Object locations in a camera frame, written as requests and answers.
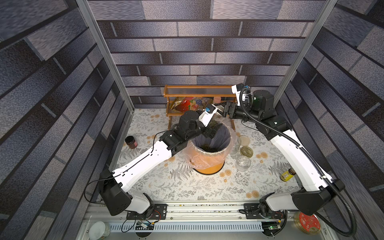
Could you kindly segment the glass tea jar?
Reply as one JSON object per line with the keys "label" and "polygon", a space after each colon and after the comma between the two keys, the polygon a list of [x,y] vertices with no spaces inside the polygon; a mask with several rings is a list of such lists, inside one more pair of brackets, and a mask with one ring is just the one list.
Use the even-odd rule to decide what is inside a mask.
{"label": "glass tea jar", "polygon": [[245,172],[249,169],[250,166],[251,166],[250,158],[243,156],[243,155],[240,155],[236,159],[235,167],[238,171]]}

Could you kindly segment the green jar lid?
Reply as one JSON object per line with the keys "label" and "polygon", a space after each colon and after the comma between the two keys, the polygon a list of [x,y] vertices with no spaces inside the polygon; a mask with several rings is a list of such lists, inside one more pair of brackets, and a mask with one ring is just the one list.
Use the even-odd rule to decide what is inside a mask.
{"label": "green jar lid", "polygon": [[240,153],[241,155],[247,157],[247,158],[251,158],[253,155],[254,155],[254,152],[253,150],[248,147],[248,146],[243,146],[240,148]]}

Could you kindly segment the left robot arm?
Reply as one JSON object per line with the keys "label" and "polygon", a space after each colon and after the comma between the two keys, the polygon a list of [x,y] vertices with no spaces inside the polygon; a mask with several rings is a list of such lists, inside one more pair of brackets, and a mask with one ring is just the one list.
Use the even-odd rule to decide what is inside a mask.
{"label": "left robot arm", "polygon": [[215,135],[209,126],[218,108],[209,105],[204,111],[186,111],[174,127],[164,132],[159,140],[130,163],[113,171],[100,173],[98,191],[111,216],[125,210],[148,214],[153,207],[146,194],[135,193],[132,186],[157,165],[185,149],[188,142],[200,135]]}

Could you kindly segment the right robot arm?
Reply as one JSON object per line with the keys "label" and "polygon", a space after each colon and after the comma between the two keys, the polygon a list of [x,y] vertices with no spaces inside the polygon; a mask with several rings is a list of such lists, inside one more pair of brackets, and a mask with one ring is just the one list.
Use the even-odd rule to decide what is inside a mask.
{"label": "right robot arm", "polygon": [[222,115],[231,119],[251,122],[287,159],[301,182],[296,192],[271,193],[261,199],[263,215],[279,210],[298,210],[312,215],[337,197],[344,207],[351,208],[341,194],[345,188],[341,180],[335,180],[315,161],[300,143],[291,125],[274,108],[274,96],[265,90],[250,91],[250,87],[232,86],[235,103],[222,104]]}

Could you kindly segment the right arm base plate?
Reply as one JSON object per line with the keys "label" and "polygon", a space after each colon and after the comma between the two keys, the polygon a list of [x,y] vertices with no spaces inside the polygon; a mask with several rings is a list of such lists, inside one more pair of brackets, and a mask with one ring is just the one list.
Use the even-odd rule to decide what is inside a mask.
{"label": "right arm base plate", "polygon": [[264,203],[244,204],[243,209],[240,209],[239,213],[244,214],[248,220],[282,220],[285,218],[285,213],[283,211],[272,211]]}

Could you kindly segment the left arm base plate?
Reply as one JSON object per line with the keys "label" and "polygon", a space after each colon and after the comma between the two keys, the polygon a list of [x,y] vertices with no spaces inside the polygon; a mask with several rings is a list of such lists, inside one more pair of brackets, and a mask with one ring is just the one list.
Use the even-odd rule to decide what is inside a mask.
{"label": "left arm base plate", "polygon": [[142,214],[138,214],[137,212],[133,211],[127,211],[127,220],[153,220],[153,221],[160,221],[165,220],[167,217],[167,204],[154,204],[153,206],[149,207],[148,210],[146,210]]}

